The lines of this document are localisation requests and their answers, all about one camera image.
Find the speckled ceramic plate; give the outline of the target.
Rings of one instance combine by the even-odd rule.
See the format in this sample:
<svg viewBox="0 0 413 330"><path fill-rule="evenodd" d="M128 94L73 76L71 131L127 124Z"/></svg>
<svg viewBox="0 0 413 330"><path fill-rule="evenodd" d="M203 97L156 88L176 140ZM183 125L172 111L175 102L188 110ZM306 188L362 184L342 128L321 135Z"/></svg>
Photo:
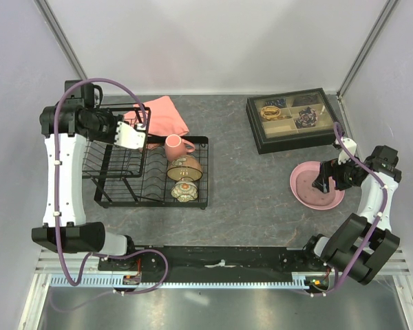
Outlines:
<svg viewBox="0 0 413 330"><path fill-rule="evenodd" d="M315 170L306 170L298 174L296 179L297 195L302 201L312 206L327 206L335 200L335 182L330 178L329 192L323 193L313 187L313 182L316 180L318 174Z"/></svg>

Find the pink plate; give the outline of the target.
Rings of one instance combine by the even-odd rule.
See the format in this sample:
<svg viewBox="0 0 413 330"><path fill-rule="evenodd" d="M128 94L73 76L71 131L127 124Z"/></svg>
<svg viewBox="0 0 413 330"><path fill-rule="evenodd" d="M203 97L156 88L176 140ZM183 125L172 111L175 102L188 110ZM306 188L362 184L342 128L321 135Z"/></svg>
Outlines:
<svg viewBox="0 0 413 330"><path fill-rule="evenodd" d="M319 173L320 170L320 162L316 162L316 161L308 161L308 162L303 162L299 165L297 165L294 170L292 171L291 175L290 175L290 188L294 194L294 196L305 206L312 208L314 210L330 210L336 206L338 206L341 201L344 198L344 191L340 191L340 190L336 190L336 197L335 200L330 203L327 206L312 206L310 204L305 203L304 201L302 201L298 195L297 195L297 191L296 191L296 179L298 174L302 173L303 171L317 171Z"/></svg>

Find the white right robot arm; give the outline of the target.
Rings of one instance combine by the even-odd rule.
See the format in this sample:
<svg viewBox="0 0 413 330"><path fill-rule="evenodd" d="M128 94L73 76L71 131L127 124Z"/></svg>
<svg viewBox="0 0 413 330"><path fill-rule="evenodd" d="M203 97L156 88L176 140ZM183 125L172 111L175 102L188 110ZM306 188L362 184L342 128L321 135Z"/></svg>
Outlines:
<svg viewBox="0 0 413 330"><path fill-rule="evenodd" d="M313 187L322 193L352 187L361 189L358 210L352 213L330 237L312 236L301 253L303 266L318 270L325 263L367 285L399 247L400 238L392 233L390 209L402 172L397 169L397 151L376 146L364 162L337 159L322 162Z"/></svg>

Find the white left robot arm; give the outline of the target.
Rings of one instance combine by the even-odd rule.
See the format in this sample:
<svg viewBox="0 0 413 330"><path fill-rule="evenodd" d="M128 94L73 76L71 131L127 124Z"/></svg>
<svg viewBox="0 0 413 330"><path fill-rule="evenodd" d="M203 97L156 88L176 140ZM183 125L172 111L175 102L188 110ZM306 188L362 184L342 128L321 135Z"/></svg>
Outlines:
<svg viewBox="0 0 413 330"><path fill-rule="evenodd" d="M129 239L112 234L101 222L88 222L83 207L83 161L90 142L141 150L147 139L147 112L140 105L138 124L101 107L95 94L99 83L127 88L107 78L68 80L65 93L54 105L45 107L39 122L47 151L48 189L42 225L32 229L32 240L58 254L90 252L114 255L122 270L131 270L137 253Z"/></svg>

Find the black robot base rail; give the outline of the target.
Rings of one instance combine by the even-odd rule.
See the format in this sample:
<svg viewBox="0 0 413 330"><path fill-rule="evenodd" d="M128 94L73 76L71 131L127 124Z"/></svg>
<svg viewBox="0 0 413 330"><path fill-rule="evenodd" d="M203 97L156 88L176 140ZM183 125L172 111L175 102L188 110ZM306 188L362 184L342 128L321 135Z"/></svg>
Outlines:
<svg viewBox="0 0 413 330"><path fill-rule="evenodd" d="M290 282L293 273L325 276L327 267L301 247L257 246L149 246L145 252L127 260L99 261L98 270L139 271L142 282L157 282L165 265L166 283L225 284Z"/></svg>

